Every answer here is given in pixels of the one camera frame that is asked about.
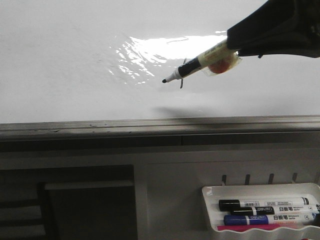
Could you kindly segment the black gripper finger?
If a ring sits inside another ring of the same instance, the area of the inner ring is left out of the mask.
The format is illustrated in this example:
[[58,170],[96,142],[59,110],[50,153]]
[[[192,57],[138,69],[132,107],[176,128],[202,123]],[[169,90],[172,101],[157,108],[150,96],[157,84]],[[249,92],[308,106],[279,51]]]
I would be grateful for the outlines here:
[[227,47],[241,57],[320,56],[320,2],[268,0],[227,30]]

